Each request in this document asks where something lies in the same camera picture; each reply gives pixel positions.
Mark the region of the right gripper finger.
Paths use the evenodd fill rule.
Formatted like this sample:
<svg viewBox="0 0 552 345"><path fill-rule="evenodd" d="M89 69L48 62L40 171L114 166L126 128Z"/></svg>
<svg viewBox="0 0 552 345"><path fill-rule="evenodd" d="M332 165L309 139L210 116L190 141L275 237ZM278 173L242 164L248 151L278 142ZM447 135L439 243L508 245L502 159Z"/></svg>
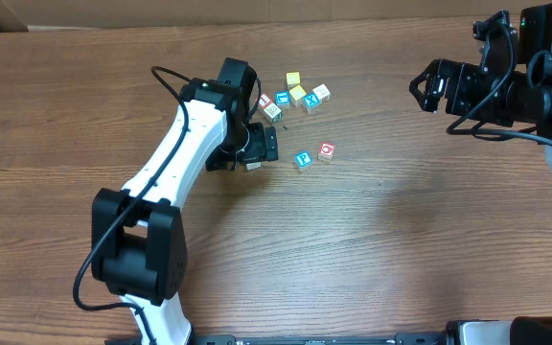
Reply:
<svg viewBox="0 0 552 345"><path fill-rule="evenodd" d="M437 99L431 93L427 91L421 91L417 85L410 85L409 92L415 98L422 111L437 111Z"/></svg>
<svg viewBox="0 0 552 345"><path fill-rule="evenodd" d="M434 59L433 61L431 61L429 65L425 68L425 70L410 82L409 88L418 89L419 84L422 81L431 81L433 77L436 77L438 74L440 63L440 59Z"/></svg>

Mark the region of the white patterned wooden block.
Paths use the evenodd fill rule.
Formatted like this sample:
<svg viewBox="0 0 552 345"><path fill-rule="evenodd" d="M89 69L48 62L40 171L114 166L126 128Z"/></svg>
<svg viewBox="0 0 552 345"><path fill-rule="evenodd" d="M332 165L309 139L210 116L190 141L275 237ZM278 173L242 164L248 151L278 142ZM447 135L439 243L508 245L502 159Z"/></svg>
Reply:
<svg viewBox="0 0 552 345"><path fill-rule="evenodd" d="M262 166L261 162L248 163L245 165L248 171L259 169Z"/></svg>

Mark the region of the blue P letter block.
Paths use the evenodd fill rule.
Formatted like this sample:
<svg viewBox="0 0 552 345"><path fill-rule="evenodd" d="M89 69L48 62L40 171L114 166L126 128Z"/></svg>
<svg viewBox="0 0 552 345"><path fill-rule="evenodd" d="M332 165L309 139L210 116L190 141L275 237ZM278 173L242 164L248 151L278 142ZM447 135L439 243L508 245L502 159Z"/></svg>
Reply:
<svg viewBox="0 0 552 345"><path fill-rule="evenodd" d="M313 159L312 159L310 153L306 150L297 153L294 156L294 161L295 161L295 165L296 165L297 169L300 172L303 172L303 171L309 169L313 164Z"/></svg>

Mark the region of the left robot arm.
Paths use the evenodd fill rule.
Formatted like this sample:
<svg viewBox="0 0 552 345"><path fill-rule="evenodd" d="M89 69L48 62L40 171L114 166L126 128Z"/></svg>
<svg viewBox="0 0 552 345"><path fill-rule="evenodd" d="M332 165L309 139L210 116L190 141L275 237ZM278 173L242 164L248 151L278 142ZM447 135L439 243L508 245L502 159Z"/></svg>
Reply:
<svg viewBox="0 0 552 345"><path fill-rule="evenodd" d="M172 126L146 165L119 191L101 189L91 211L91 251L73 284L78 307L85 273L119 296L141 332L137 344L189 344L194 330L178 291L187 267L181 211L201 171L278 159L276 130L252 120L256 71L226 58L214 80L188 79L172 95Z"/></svg>

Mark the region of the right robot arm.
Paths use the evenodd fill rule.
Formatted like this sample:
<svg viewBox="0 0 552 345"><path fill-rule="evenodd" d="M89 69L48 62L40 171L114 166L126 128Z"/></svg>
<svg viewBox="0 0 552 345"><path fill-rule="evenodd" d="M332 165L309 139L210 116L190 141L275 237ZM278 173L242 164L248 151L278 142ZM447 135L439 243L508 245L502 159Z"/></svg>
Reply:
<svg viewBox="0 0 552 345"><path fill-rule="evenodd" d="M507 11L472 25L482 42L479 64L435 59L409 84L421 110L440 100L455 116L449 135L504 142L523 139L544 147L552 173L552 3L527 8L514 28ZM512 321L450 321L438 344L552 344L552 317Z"/></svg>

